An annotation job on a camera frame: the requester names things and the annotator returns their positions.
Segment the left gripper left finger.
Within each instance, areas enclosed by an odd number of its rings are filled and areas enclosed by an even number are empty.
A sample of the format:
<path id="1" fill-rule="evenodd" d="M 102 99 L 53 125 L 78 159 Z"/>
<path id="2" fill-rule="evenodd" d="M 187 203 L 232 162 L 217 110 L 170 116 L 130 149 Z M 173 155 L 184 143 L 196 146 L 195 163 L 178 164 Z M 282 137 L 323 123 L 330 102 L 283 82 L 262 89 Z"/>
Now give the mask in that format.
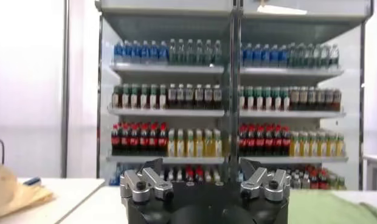
<path id="1" fill-rule="evenodd" d="M 161 171 L 163 159 L 147 161 L 140 170 L 126 170 L 120 176 L 120 197 L 132 199 L 135 203 L 147 203 L 151 194 L 155 199 L 171 201 L 174 197 L 173 185 L 158 174 Z"/>

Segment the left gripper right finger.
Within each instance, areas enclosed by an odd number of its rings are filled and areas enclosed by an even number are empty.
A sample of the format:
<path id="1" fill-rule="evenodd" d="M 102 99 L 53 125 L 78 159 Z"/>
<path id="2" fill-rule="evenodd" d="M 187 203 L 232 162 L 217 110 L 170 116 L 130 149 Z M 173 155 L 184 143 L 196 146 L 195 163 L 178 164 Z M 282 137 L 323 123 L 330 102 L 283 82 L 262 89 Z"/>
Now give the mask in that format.
<path id="1" fill-rule="evenodd" d="M 288 199 L 291 189 L 291 176 L 283 169 L 269 173 L 258 161 L 240 159 L 240 167 L 246 180 L 240 184 L 240 195 L 244 201 L 250 201 L 263 195 L 271 202 Z"/>

